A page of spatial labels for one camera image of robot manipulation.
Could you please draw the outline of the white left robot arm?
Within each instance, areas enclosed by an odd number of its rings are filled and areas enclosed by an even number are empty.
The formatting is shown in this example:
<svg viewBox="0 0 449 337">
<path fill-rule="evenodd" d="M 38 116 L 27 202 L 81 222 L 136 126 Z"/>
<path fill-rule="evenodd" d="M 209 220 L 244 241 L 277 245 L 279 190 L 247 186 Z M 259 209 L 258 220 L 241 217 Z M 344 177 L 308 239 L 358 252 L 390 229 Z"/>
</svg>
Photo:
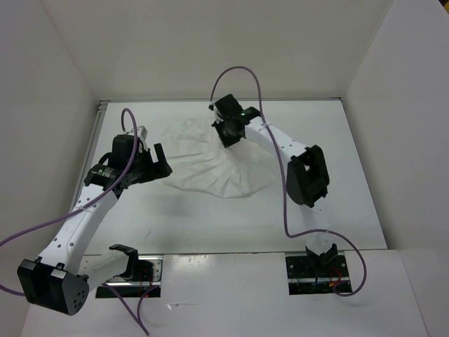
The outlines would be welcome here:
<svg viewBox="0 0 449 337">
<path fill-rule="evenodd" d="M 153 160 L 146 144 L 146 129 L 117 135 L 112 150 L 101 157 L 84 180 L 74 207 L 53 241 L 34 260 L 24 259 L 17 274 L 25 298 L 35 304 L 69 316 L 86 302 L 89 291 L 118 276 L 135 279 L 150 273 L 150 263 L 138 259 L 138 250 L 113 244 L 97 265 L 84 267 L 81 260 L 95 232 L 108 212 L 131 185 L 148 183 L 172 173 L 161 144 L 154 146 Z"/>
</svg>

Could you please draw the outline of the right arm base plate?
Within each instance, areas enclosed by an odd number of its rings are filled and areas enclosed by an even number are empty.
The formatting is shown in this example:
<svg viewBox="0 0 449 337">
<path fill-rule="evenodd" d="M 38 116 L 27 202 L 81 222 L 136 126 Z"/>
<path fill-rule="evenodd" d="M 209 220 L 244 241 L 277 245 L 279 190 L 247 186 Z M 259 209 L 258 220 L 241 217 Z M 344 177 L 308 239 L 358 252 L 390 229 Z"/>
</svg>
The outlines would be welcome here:
<svg viewBox="0 0 449 337">
<path fill-rule="evenodd" d="M 289 255 L 285 260 L 291 296 L 333 293 L 334 287 L 339 293 L 352 292 L 346 259 L 342 254 L 323 272 L 315 272 L 304 254 Z"/>
</svg>

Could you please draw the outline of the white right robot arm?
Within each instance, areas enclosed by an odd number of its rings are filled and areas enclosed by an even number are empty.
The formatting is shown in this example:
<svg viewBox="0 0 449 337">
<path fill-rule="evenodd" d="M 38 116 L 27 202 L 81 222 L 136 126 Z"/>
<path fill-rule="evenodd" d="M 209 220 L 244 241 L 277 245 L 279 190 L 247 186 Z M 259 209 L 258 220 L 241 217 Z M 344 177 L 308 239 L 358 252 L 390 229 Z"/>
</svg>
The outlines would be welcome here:
<svg viewBox="0 0 449 337">
<path fill-rule="evenodd" d="M 300 207 L 306 228 L 304 232 L 286 235 L 292 239 L 312 234 L 306 245 L 307 267 L 316 276 L 327 273 L 337 256 L 337 246 L 327 238 L 330 225 L 323 214 L 323 200 L 330 183 L 323 150 L 318 145 L 307 147 L 292 139 L 266 121 L 261 111 L 242 108 L 231 94 L 209 104 L 209 110 L 215 113 L 212 127 L 224 147 L 246 139 L 277 159 L 283 190 L 283 221 L 288 221 L 287 203 L 291 200 Z"/>
</svg>

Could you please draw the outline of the white pleated skirt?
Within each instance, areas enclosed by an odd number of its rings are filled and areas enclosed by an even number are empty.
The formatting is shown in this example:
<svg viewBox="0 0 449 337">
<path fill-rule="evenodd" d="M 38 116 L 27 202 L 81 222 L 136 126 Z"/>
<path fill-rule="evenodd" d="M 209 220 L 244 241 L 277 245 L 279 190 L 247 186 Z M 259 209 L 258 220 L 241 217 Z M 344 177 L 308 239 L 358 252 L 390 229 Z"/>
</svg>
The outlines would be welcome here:
<svg viewBox="0 0 449 337">
<path fill-rule="evenodd" d="M 174 121 L 163 130 L 161 144 L 173 170 L 163 183 L 179 190 L 222 199 L 244 198 L 280 176 L 277 160 L 270 153 L 246 139 L 224 147 L 205 119 Z"/>
</svg>

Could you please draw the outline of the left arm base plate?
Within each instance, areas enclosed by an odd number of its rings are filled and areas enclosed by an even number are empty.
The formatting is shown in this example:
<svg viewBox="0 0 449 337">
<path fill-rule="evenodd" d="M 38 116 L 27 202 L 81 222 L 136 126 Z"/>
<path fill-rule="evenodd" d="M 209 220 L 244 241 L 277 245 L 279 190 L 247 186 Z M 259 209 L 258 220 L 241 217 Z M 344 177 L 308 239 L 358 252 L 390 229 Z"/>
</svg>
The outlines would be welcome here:
<svg viewBox="0 0 449 337">
<path fill-rule="evenodd" d="M 163 272 L 162 255 L 140 255 L 140 269 L 130 280 L 114 276 L 105 282 L 106 286 L 100 285 L 95 291 L 95 297 L 100 299 L 113 298 L 114 289 L 122 298 L 138 299 L 159 298 L 161 296 L 161 280 Z"/>
</svg>

